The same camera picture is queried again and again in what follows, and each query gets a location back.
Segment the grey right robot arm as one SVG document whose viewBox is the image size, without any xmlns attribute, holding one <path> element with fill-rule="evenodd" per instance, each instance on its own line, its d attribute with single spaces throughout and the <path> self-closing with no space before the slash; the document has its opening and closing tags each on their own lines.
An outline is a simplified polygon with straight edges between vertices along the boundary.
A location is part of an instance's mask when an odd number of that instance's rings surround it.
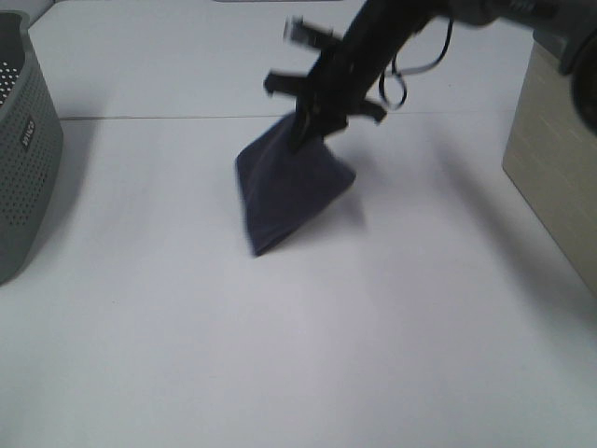
<svg viewBox="0 0 597 448">
<path fill-rule="evenodd" d="M 343 130 L 350 116 L 381 122 L 384 106 L 368 100 L 376 80 L 410 38 L 436 17 L 483 27 L 503 19 L 554 39 L 559 71 L 571 78 L 574 108 L 596 129 L 596 4 L 593 1 L 367 1 L 342 37 L 292 20 L 285 35 L 318 49 L 305 76 L 271 72 L 267 93 L 296 100 L 294 132 L 299 141 Z"/>
</svg>

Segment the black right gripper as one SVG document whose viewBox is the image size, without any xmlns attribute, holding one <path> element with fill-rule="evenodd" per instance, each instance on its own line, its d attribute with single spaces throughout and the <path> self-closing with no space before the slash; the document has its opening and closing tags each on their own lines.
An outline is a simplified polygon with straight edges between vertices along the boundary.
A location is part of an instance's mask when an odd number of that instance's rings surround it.
<svg viewBox="0 0 597 448">
<path fill-rule="evenodd" d="M 370 87 L 439 11 L 436 1 L 367 1 L 342 37 L 302 18 L 288 20 L 285 39 L 320 51 L 307 75 L 271 71 L 264 80 L 267 93 L 296 98 L 289 151 L 298 153 L 312 136 L 343 130 L 350 116 L 382 121 L 384 108 L 367 99 Z"/>
</svg>

